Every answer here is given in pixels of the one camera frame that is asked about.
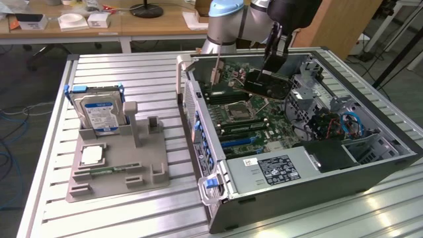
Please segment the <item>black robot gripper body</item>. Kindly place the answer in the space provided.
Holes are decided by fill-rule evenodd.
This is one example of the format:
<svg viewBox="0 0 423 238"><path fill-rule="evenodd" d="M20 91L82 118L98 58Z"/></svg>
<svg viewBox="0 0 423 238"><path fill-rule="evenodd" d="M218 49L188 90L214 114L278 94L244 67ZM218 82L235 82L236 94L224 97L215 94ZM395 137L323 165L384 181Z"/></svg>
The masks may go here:
<svg viewBox="0 0 423 238"><path fill-rule="evenodd" d="M271 0L267 15L274 21L272 31L282 34L307 28L314 20L322 0Z"/></svg>

